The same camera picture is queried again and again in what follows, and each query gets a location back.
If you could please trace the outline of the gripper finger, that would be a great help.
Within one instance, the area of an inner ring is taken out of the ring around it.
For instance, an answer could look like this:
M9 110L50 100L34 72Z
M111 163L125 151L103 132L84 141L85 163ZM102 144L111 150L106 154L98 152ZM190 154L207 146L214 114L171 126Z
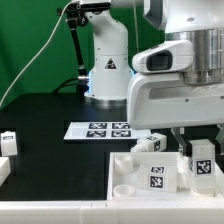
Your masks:
M216 141L220 146L220 154L224 154L224 123L218 124L217 127L219 128L219 132L216 136Z
M184 127L174 127L171 129L171 132L173 136L175 137L176 141L179 144L179 152L183 155L187 155L187 149L188 149L188 144L184 140L183 135L185 133L185 128Z

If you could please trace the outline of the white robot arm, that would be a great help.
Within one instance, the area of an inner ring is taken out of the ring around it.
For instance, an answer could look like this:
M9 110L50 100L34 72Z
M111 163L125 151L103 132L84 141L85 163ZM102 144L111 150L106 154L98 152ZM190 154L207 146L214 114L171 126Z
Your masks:
M221 125L224 138L224 0L139 0L165 41L125 61L127 31L109 12L125 0L81 0L93 27L88 101L125 102L134 129Z

